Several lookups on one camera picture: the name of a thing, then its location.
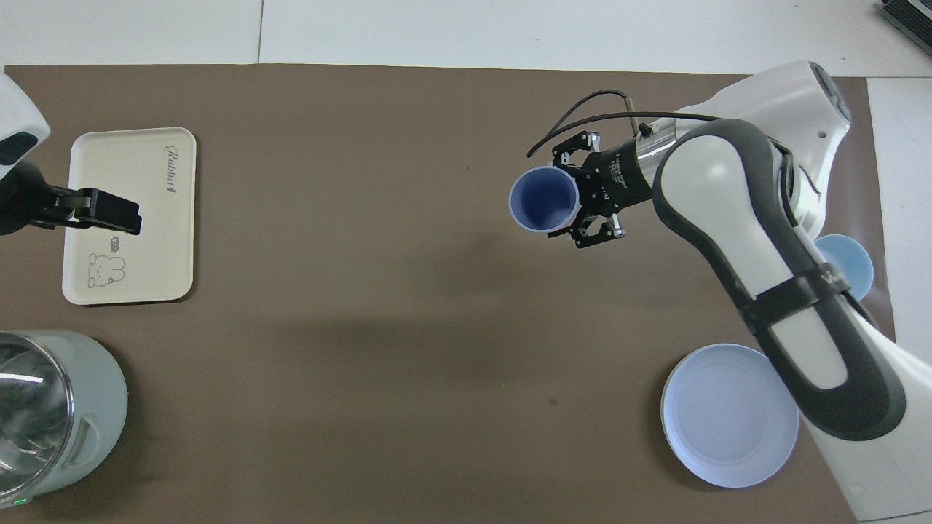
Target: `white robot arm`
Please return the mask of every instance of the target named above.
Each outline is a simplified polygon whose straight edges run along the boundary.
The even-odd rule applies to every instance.
[[[105,228],[138,235],[139,205],[93,187],[49,186],[26,159],[50,134],[25,92],[0,73],[0,235],[27,225]]]
[[[605,152],[589,131],[557,146],[553,167],[515,183],[515,219],[585,247],[623,236],[617,212],[652,200],[715,270],[857,519],[932,521],[932,367],[873,327],[811,242],[849,125],[839,91],[797,62],[684,111],[721,118],[661,119]],[[580,149],[594,152],[569,164]],[[597,215],[607,225],[589,235]]]

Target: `brown mat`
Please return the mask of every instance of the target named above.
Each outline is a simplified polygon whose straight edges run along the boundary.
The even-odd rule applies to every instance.
[[[130,385],[113,454],[0,522],[853,522],[804,430],[747,490],[667,446],[661,391],[714,342],[755,347],[705,260],[649,204],[578,251],[512,223],[524,152],[585,93],[639,109],[736,76],[301,65],[8,67],[52,128],[64,185],[87,131],[198,139],[196,284],[179,303],[80,308],[60,231],[0,247],[0,326],[97,338]],[[893,333],[867,83],[825,232],[877,266]],[[611,101],[591,111],[618,110]],[[626,121],[596,125],[605,145]]]

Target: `plastic cup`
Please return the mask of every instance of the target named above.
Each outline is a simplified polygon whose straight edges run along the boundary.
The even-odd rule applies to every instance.
[[[873,262],[858,241],[844,235],[826,235],[815,239],[815,247],[851,284],[851,296],[860,300],[873,284]]]
[[[514,221],[535,233],[549,233],[566,226],[579,205],[576,181],[553,166],[525,172],[514,182],[508,195],[508,210]]]

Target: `black strap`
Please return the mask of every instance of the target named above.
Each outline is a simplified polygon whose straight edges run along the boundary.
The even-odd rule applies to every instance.
[[[740,308],[751,333],[758,333],[816,302],[851,289],[851,284],[831,264],[814,266],[780,283]]]

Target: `black cable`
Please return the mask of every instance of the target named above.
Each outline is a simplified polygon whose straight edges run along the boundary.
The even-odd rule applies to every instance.
[[[584,126],[585,124],[591,124],[592,122],[598,122],[599,120],[610,120],[612,118],[630,118],[630,117],[643,117],[643,118],[682,118],[686,120],[703,120],[710,122],[712,120],[718,120],[718,117],[710,117],[708,115],[696,115],[694,113],[670,113],[670,112],[658,112],[658,111],[625,111],[622,113],[606,113],[605,115],[596,115],[594,117],[583,118],[582,120],[576,120],[570,124],[563,126],[562,128],[551,130],[543,138],[539,140],[533,147],[528,151],[528,158],[534,156],[534,153],[537,153],[537,150],[541,148],[544,144],[550,142],[557,135],[563,134],[573,128],[578,128]]]
[[[630,100],[631,100],[631,99],[628,97],[628,95],[624,94],[623,92],[621,92],[621,91],[619,91],[619,90],[598,90],[598,91],[593,91],[593,92],[591,92],[591,93],[585,95],[584,97],[582,97],[576,104],[574,104],[574,105],[569,109],[569,111],[567,111],[566,113],[564,113],[563,116],[560,117],[560,119],[556,122],[556,124],[554,124],[554,126],[553,126],[552,128],[550,128],[550,130],[548,131],[548,133],[553,132],[556,128],[560,127],[560,124],[562,124],[563,122],[565,122],[565,121],[567,120],[567,118],[568,118],[570,115],[573,114],[573,111],[576,111],[577,109],[579,109],[580,106],[582,106],[584,103],[587,103],[587,102],[589,102],[590,100],[594,99],[596,96],[601,96],[601,95],[603,95],[603,94],[618,95],[618,96],[622,97],[622,99],[624,100],[625,106],[628,106],[628,105],[630,104]]]

